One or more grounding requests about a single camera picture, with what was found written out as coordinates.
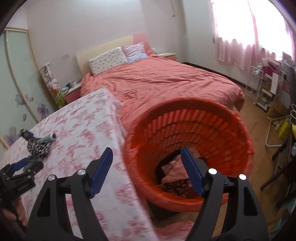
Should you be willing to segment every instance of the red plastic basket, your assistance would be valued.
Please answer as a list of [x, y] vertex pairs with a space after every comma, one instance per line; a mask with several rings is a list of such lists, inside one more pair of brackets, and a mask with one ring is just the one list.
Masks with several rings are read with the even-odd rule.
[[254, 148], [240, 117], [225, 106], [199, 98], [157, 104], [132, 122], [124, 161], [137, 189], [153, 204], [175, 212], [199, 211], [203, 199], [193, 190], [187, 198], [162, 191], [155, 177], [160, 160], [183, 146], [194, 146], [209, 168], [236, 177], [250, 174]]

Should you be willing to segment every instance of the wrinkled bedding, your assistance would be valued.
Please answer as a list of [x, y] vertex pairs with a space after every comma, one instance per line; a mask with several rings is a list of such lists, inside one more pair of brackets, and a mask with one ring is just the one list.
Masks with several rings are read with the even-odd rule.
[[82, 79], [81, 96], [105, 87], [123, 103], [120, 112], [126, 130], [149, 107], [177, 97], [199, 97], [243, 106], [243, 92], [227, 78], [148, 53], [149, 58], [124, 64]]

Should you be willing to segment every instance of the wardrobe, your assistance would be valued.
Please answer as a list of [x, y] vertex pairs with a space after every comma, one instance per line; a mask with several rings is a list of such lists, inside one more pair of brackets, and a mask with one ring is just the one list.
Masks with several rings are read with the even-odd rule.
[[0, 35], [0, 159], [23, 128], [31, 129], [57, 110], [37, 67], [28, 30]]

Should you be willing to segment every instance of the metal screw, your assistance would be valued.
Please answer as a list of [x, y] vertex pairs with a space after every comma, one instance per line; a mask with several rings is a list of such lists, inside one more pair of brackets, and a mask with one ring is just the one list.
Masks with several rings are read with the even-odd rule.
[[214, 168], [210, 168], [209, 173], [212, 174], [212, 175], [215, 175], [217, 173], [217, 170], [214, 169]]
[[247, 179], [247, 177], [246, 177], [245, 174], [240, 174], [240, 175], [239, 175], [239, 178], [242, 179], [242, 180], [246, 180], [246, 179]]
[[84, 170], [84, 169], [80, 169], [80, 170], [78, 170], [77, 174], [78, 174], [79, 176], [82, 176], [82, 175], [86, 174], [86, 170]]
[[50, 175], [48, 178], [47, 178], [49, 181], [52, 181], [55, 179], [55, 175]]

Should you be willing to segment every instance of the pillow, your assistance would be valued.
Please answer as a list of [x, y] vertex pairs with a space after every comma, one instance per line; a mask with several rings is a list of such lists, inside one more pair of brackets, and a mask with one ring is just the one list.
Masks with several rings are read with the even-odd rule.
[[128, 63], [132, 63], [143, 58], [148, 58], [148, 55], [145, 53], [145, 45], [143, 42], [130, 46], [122, 46], [122, 50], [126, 55]]
[[89, 60], [89, 67], [92, 74], [97, 75], [127, 62], [121, 47], [118, 47]]

